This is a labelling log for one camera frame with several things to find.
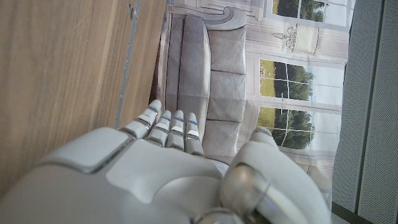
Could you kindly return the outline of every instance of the window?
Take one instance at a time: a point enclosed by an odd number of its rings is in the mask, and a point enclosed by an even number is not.
[[[257,125],[267,127],[278,146],[334,151],[341,115],[261,107]]]
[[[348,0],[272,0],[272,13],[345,27],[347,4]]]
[[[342,105],[344,70],[260,59],[260,95]]]

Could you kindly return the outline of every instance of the sofa cushion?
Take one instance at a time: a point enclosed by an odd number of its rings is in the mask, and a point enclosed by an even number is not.
[[[245,104],[245,75],[211,71],[207,119],[241,123]]]
[[[186,16],[181,51],[178,109],[197,116],[200,139],[205,132],[210,95],[210,46],[203,19]]]
[[[211,69],[238,74],[246,73],[246,26],[235,30],[209,30]]]
[[[240,127],[238,122],[207,120],[202,144],[205,157],[235,156]]]
[[[183,27],[184,19],[173,16],[166,79],[166,109],[172,113],[177,110]]]

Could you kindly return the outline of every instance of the tree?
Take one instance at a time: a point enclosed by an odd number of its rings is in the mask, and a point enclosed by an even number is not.
[[[284,97],[287,97],[287,79],[289,79],[290,81],[300,82],[289,82],[289,98],[296,100],[309,99],[309,97],[312,95],[312,73],[306,72],[303,66],[286,65],[280,62],[274,62],[274,66],[275,79],[286,80],[275,81],[274,86],[276,97],[281,97],[282,93],[284,94]],[[286,130],[273,129],[272,137],[275,139],[277,145],[280,146],[283,142],[284,147],[289,147],[292,149],[305,149],[305,147],[310,144],[313,134],[311,132],[303,131],[315,130],[315,127],[312,126],[311,123],[311,114],[305,111],[289,110],[288,112],[288,110],[282,110],[281,112],[280,109],[275,110],[275,128],[284,129],[287,125],[287,129],[297,130],[286,133]]]
[[[314,0],[302,0],[300,9],[300,18],[308,19],[315,22],[323,22],[323,9],[324,2]]]
[[[297,18],[299,0],[279,0],[278,15]]]
[[[323,22],[324,2],[314,0],[302,0],[300,8],[300,18],[316,22]],[[278,15],[297,18],[299,12],[299,0],[279,0]]]
[[[280,109],[276,110],[274,123],[275,127],[283,128],[287,125],[287,129],[297,130],[288,131],[286,134],[286,130],[273,129],[272,137],[274,138],[276,144],[281,146],[283,143],[284,147],[289,147],[292,149],[305,149],[305,147],[311,143],[313,133],[303,131],[315,130],[315,127],[312,126],[312,123],[310,122],[311,114],[305,111],[295,110],[289,110],[289,112],[287,110],[282,110],[281,114]]]

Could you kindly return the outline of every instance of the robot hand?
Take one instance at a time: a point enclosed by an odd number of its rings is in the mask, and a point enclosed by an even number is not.
[[[271,132],[257,127],[220,186],[221,203],[246,223],[330,223],[313,180],[281,153]]]
[[[62,146],[0,200],[0,223],[328,223],[311,178],[257,128],[223,177],[193,113],[153,101],[120,131]]]
[[[169,121],[170,112],[165,111],[147,140],[164,146],[164,133],[167,133]],[[182,111],[176,112],[171,123],[166,147],[184,151]],[[190,113],[185,130],[185,151],[203,156],[196,124],[195,115]],[[164,126],[162,134],[155,134],[159,132],[159,126]],[[229,211],[212,209],[199,216],[197,223],[211,223],[205,221],[206,218],[239,223],[241,221],[238,221],[240,219],[236,214],[246,223],[330,222],[330,211],[317,186],[301,168],[279,151],[271,133],[263,127],[254,130],[250,141],[234,158],[221,181],[220,197],[221,203]]]

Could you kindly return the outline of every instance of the wall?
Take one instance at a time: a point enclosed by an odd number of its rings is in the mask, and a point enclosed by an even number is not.
[[[115,127],[129,4],[136,0],[0,1],[0,197],[44,154]],[[138,20],[145,43],[136,38],[129,52],[140,59],[127,64],[134,75],[125,80],[131,95],[123,124],[147,105],[165,4],[142,1],[140,8],[138,19],[150,18]]]

